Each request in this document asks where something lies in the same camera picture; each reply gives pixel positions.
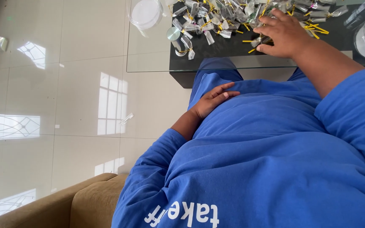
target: fingers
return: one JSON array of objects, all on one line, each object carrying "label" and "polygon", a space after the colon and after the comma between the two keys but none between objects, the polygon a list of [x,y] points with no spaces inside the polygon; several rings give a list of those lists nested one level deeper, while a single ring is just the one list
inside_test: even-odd
[{"label": "fingers", "polygon": [[267,55],[275,56],[274,55],[274,46],[270,46],[267,44],[260,44],[257,46],[257,51],[263,52]]},{"label": "fingers", "polygon": [[214,107],[222,104],[224,101],[226,101],[229,98],[232,98],[234,96],[240,95],[240,92],[238,91],[225,91],[221,95],[216,96],[214,99],[212,99],[212,103]]},{"label": "fingers", "polygon": [[276,26],[277,23],[279,22],[279,20],[277,20],[276,18],[269,18],[266,16],[261,17],[260,21],[266,25],[271,25],[271,26]]},{"label": "fingers", "polygon": [[280,21],[282,22],[289,22],[291,21],[291,16],[286,15],[281,10],[277,10],[276,8],[271,10],[271,13]]},{"label": "fingers", "polygon": [[260,33],[260,34],[266,35],[268,37],[271,37],[271,35],[273,33],[273,29],[270,25],[265,25],[263,27],[258,27],[258,28],[253,29],[253,32]]},{"label": "fingers", "polygon": [[234,82],[229,82],[226,84],[222,84],[213,88],[209,93],[211,94],[212,98],[218,96],[222,91],[229,89],[230,87],[234,86]]}]

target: glossy floor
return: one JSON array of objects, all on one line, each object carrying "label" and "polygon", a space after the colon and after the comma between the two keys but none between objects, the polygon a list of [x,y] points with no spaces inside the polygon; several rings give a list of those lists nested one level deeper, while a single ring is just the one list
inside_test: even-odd
[{"label": "glossy floor", "polygon": [[[124,6],[0,0],[9,39],[0,54],[0,215],[103,172],[128,173],[185,112],[191,90],[168,73],[126,72]],[[255,71],[241,73],[284,80],[293,69]]]}]

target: glass tabletop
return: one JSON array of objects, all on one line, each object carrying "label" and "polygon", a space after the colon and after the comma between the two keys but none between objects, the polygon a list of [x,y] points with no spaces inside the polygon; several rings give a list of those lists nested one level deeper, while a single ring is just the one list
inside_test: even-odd
[{"label": "glass tabletop", "polygon": [[[164,0],[161,0],[161,3],[165,16],[155,27],[145,30],[146,37],[134,24],[129,23],[127,72],[196,71],[204,58],[211,57],[229,57],[236,69],[296,66],[290,59],[276,58],[260,52],[248,54],[252,47],[242,44],[242,40],[249,40],[255,34],[245,29],[242,29],[243,34],[237,33],[230,39],[222,38],[211,31],[215,39],[212,45],[202,45],[207,42],[204,35],[199,38],[194,35],[191,39],[195,51],[194,59],[188,60],[188,55],[179,57],[166,36],[167,30],[172,26],[173,18],[170,12],[173,9],[169,9]],[[355,50],[353,38],[357,28],[365,22],[365,0],[337,0],[334,8],[342,5],[348,5],[349,12],[320,23],[321,28],[329,31],[329,34],[321,35],[320,38],[365,65],[365,58]],[[178,10],[181,4],[175,4],[174,7]]]}]

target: tan sofa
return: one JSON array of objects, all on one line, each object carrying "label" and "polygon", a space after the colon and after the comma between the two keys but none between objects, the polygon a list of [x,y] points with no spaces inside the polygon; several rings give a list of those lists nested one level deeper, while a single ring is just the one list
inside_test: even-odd
[{"label": "tan sofa", "polygon": [[0,216],[0,228],[110,228],[128,175],[104,173]]}]

